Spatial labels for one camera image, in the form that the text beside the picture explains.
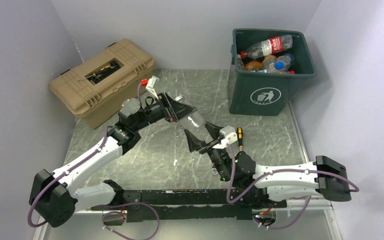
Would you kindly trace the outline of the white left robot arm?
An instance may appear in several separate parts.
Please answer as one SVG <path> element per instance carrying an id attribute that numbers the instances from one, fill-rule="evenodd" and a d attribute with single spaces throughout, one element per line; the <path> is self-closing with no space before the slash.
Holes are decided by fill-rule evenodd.
<path id="1" fill-rule="evenodd" d="M 122 103 L 118 121 L 108 126 L 103 138 L 72 162 L 51 172 L 42 169 L 35 176 L 29 197 L 28 224 L 33 223 L 33 212 L 44 218 L 44 222 L 56 228 L 64 224 L 74 213 L 90 207 L 107 206 L 111 210 L 125 204 L 125 191 L 113 180 L 83 187 L 95 172 L 125 155 L 141 139 L 139 130 L 166 120 L 177 123 L 195 113 L 197 108 L 159 93 L 150 105 L 142 106 L 137 98 Z"/>

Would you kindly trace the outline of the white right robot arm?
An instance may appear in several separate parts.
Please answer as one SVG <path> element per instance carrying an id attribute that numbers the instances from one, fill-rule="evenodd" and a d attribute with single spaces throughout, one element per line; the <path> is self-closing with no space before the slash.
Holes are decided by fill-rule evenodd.
<path id="1" fill-rule="evenodd" d="M 241 127 L 204 125 L 212 141 L 198 139 L 184 130 L 189 151 L 208 155 L 221 181 L 228 182 L 226 201 L 234 204 L 255 193 L 256 203 L 267 208 L 273 202 L 300 197 L 323 197 L 331 202 L 348 202 L 359 188 L 337 161 L 318 155 L 314 161 L 287 166 L 257 164 L 244 150 Z"/>

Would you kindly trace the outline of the red cap clear bottle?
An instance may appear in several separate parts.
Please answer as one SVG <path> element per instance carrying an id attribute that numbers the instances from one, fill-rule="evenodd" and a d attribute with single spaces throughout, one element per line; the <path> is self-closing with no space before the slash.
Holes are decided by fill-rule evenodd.
<path id="1" fill-rule="evenodd" d="M 245 65 L 240 54 L 237 54 L 238 68 L 242 71 L 245 70 Z"/>

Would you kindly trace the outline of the crushed orange label jug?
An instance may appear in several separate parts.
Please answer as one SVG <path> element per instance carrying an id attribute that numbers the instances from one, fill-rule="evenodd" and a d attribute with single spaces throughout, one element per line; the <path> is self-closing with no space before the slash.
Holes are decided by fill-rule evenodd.
<path id="1" fill-rule="evenodd" d="M 258 72 L 264 69 L 263 65 L 259 61 L 250 61 L 245 66 L 244 69 L 249 72 Z"/>

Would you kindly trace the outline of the red label clear bottle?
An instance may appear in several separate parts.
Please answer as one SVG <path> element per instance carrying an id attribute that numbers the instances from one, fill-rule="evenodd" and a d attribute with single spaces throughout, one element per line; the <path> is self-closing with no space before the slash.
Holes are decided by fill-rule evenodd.
<path id="1" fill-rule="evenodd" d="M 247 50 L 241 51 L 239 55 L 241 59 L 258 59 L 289 50 L 292 48 L 293 42 L 292 35 L 280 35 L 255 43 Z"/>

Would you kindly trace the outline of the clear plastic bottle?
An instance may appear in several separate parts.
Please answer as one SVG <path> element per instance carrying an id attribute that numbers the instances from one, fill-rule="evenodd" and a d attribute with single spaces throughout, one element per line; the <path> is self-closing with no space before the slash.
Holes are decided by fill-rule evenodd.
<path id="1" fill-rule="evenodd" d="M 184 95 L 179 95 L 174 100 L 182 104 L 186 104 L 192 107 L 194 106 L 191 103 L 190 99 Z M 200 135 L 208 135 L 208 132 L 205 128 L 205 124 L 207 121 L 203 118 L 203 116 L 198 110 L 183 118 L 179 122 L 184 127 L 184 129 L 190 131 L 197 137 Z"/>

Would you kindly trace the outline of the small blue label bottle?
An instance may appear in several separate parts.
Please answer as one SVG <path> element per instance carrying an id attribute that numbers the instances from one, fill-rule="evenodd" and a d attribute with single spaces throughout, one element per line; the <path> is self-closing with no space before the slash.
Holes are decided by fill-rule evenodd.
<path id="1" fill-rule="evenodd" d="M 295 56 L 291 53 L 286 53 L 277 58 L 274 68 L 279 71 L 288 70 L 295 62 Z"/>

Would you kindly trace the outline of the large orange label bottle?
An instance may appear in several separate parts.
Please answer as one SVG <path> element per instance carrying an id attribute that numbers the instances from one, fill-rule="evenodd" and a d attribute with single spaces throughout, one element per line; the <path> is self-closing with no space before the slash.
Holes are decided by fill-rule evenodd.
<path id="1" fill-rule="evenodd" d="M 277 62 L 277 57 L 275 55 L 270 54 L 264 57 L 261 65 L 263 67 L 263 70 L 265 70 L 268 73 L 269 71 L 272 71 L 275 69 L 276 62 Z"/>

